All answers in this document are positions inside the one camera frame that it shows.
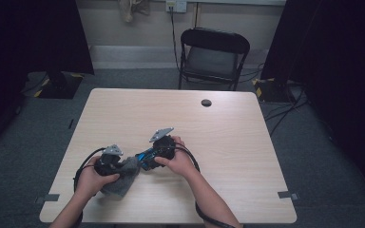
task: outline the person's left arm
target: person's left arm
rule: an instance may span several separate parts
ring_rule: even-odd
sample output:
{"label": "person's left arm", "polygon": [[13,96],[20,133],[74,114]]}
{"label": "person's left arm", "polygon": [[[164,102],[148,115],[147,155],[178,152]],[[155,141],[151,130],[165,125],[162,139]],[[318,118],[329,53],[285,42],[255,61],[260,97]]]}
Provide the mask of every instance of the person's left arm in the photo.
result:
{"label": "person's left arm", "polygon": [[114,182],[120,177],[119,174],[106,177],[100,176],[93,167],[99,159],[100,157],[93,157],[87,163],[79,178],[75,193],[67,203],[67,206],[65,206],[49,227],[71,227],[81,215],[88,201],[96,195],[106,183]]}

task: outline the beige wall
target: beige wall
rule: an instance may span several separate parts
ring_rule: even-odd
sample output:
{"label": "beige wall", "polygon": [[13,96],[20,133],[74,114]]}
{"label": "beige wall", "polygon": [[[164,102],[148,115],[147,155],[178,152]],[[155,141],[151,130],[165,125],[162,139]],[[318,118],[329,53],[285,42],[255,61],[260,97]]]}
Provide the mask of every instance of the beige wall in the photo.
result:
{"label": "beige wall", "polygon": [[[124,22],[116,0],[77,1],[87,42],[91,46],[172,47],[170,14],[165,3],[150,1],[150,15],[134,14]],[[187,4],[187,13],[175,13],[177,42],[185,29],[193,27],[196,3]],[[198,27],[240,33],[251,49],[269,49],[283,6],[199,4]]]}

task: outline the chair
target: chair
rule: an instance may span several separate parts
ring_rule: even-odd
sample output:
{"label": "chair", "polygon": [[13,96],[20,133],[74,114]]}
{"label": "chair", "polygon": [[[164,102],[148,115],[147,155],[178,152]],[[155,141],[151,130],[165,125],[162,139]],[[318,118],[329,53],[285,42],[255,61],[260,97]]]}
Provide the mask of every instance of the chair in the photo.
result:
{"label": "chair", "polygon": [[250,50],[250,43],[243,36],[210,28],[190,28],[182,33],[181,43],[179,89],[184,77],[187,82],[196,78],[227,84],[229,90],[231,86],[236,90]]}

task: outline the hand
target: hand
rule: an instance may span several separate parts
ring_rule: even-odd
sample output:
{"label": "hand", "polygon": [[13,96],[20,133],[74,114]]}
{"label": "hand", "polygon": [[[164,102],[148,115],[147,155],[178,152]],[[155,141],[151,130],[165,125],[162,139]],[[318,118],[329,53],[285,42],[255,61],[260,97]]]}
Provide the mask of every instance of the hand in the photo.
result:
{"label": "hand", "polygon": [[184,151],[179,149],[183,148],[182,145],[185,146],[185,143],[182,141],[182,139],[178,136],[172,136],[171,138],[176,143],[174,158],[172,160],[169,160],[162,157],[156,157],[155,162],[167,166],[174,173],[186,178],[186,176],[189,175],[190,172],[196,170],[195,166],[189,156]]}
{"label": "hand", "polygon": [[92,198],[103,186],[107,183],[116,181],[120,175],[114,174],[110,176],[100,176],[93,166],[100,156],[96,156],[88,161],[81,176],[79,177],[78,186],[76,187],[75,194],[83,196],[85,198]]}

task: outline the silver mounting plate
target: silver mounting plate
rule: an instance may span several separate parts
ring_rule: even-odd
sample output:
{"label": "silver mounting plate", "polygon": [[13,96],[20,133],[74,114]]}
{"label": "silver mounting plate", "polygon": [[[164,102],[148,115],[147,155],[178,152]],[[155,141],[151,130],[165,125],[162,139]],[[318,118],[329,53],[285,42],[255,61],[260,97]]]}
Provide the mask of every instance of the silver mounting plate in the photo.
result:
{"label": "silver mounting plate", "polygon": [[122,156],[124,154],[123,151],[118,147],[117,144],[113,144],[111,146],[108,146],[104,151],[103,154],[110,154],[110,155],[118,155]]}
{"label": "silver mounting plate", "polygon": [[150,143],[153,143],[159,139],[161,139],[163,136],[167,135],[168,133],[170,133],[172,130],[174,130],[174,127],[168,127],[168,128],[165,128],[165,129],[160,129],[160,130],[157,130],[155,132],[155,134],[152,136],[152,138],[150,138],[149,142]]}

